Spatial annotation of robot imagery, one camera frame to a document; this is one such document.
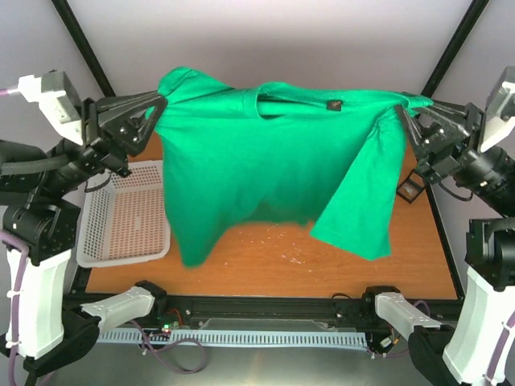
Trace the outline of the green t-shirt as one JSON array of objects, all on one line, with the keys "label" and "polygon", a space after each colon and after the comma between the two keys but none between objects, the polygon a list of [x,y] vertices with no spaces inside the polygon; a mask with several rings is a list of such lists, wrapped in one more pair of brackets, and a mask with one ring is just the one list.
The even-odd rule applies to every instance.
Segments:
[{"label": "green t-shirt", "polygon": [[391,253],[406,152],[400,114],[429,98],[269,82],[233,88],[192,68],[159,82],[164,205],[187,267],[238,224],[311,225],[311,236],[368,261]]}]

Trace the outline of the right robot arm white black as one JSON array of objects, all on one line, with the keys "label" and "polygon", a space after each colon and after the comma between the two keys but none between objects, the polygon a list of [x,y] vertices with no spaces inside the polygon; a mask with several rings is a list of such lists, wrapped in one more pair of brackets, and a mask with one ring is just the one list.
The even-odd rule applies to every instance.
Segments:
[{"label": "right robot arm white black", "polygon": [[467,289],[455,326],[408,302],[398,289],[369,287],[363,299],[408,343],[415,368],[433,385],[504,385],[514,341],[514,161],[499,147],[502,130],[514,127],[505,106],[435,102],[421,109],[427,126],[397,106],[426,183],[445,178],[496,212],[473,219],[466,235]]}]

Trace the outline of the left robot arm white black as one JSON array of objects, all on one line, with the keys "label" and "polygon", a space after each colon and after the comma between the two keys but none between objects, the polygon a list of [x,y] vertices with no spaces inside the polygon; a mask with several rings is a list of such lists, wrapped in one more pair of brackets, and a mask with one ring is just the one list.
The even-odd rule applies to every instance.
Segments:
[{"label": "left robot arm white black", "polygon": [[136,318],[155,324],[166,317],[167,294],[149,281],[99,302],[63,304],[80,216],[66,195],[106,171],[127,177],[129,157],[145,150],[166,105],[158,92],[68,98],[49,113],[51,124],[64,128],[51,150],[1,144],[1,242],[11,274],[1,352],[11,363],[23,359],[29,385],[83,358],[105,331]]}]

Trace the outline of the black brooch box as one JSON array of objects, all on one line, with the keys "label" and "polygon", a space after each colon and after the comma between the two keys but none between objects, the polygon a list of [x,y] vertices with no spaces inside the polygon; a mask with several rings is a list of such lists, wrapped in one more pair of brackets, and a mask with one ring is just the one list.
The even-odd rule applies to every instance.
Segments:
[{"label": "black brooch box", "polygon": [[412,170],[399,184],[396,190],[397,196],[409,204],[412,204],[425,191],[422,177]]}]

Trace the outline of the white plastic basket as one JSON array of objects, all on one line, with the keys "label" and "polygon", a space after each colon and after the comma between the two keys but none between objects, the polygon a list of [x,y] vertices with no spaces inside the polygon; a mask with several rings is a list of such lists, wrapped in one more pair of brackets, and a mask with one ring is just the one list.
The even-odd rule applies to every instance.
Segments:
[{"label": "white plastic basket", "polygon": [[132,265],[164,257],[171,231],[164,211],[163,162],[129,164],[123,178],[92,177],[77,236],[76,261],[84,268]]}]

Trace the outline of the small electronics board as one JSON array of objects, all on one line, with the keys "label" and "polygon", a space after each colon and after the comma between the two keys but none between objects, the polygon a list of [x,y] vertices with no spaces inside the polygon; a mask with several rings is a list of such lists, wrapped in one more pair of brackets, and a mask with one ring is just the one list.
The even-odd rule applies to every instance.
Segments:
[{"label": "small electronics board", "polygon": [[170,334],[183,325],[181,313],[172,309],[158,317],[158,325],[163,334]]}]

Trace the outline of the left black frame post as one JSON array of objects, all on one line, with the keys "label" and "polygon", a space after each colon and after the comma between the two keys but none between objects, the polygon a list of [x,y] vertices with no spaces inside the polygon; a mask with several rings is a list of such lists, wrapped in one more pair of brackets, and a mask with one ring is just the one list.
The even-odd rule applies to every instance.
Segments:
[{"label": "left black frame post", "polygon": [[75,13],[66,0],[51,0],[69,36],[74,42],[82,59],[89,68],[94,80],[105,97],[115,97],[116,93],[105,74],[88,38],[86,37]]}]

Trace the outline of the black frame post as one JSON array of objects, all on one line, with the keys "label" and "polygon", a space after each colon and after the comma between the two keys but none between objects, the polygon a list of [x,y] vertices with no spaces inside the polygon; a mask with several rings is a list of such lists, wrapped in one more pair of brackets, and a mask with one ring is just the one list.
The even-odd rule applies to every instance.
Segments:
[{"label": "black frame post", "polygon": [[421,94],[425,97],[433,97],[436,90],[442,83],[445,75],[448,73],[451,65],[454,63],[461,48],[472,33],[475,25],[478,23],[481,15],[490,3],[489,0],[472,0],[459,21],[453,35],[451,36],[447,46],[439,57],[431,75],[424,84]]},{"label": "black frame post", "polygon": [[86,37],[75,13],[66,0],[51,0],[69,36],[74,42],[82,59],[89,68],[94,80],[105,97],[115,97],[116,93],[105,74],[88,38]]}]

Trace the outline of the right black frame post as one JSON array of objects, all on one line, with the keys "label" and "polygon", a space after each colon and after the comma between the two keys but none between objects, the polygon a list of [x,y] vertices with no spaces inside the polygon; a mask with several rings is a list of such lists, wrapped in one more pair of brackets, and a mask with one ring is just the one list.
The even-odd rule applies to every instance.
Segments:
[{"label": "right black frame post", "polygon": [[436,90],[442,83],[445,75],[448,73],[451,65],[454,63],[461,48],[472,33],[475,25],[478,23],[481,15],[490,3],[489,0],[472,0],[459,21],[453,35],[451,36],[447,46],[439,57],[431,75],[424,84],[421,94],[425,97],[433,97]]}]

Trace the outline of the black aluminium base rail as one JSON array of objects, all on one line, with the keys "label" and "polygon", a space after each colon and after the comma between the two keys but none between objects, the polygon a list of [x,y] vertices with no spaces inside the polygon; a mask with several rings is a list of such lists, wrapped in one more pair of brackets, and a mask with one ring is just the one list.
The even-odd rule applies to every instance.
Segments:
[{"label": "black aluminium base rail", "polygon": [[363,314],[360,299],[167,296],[159,318],[197,328],[211,319],[302,320],[352,325]]}]

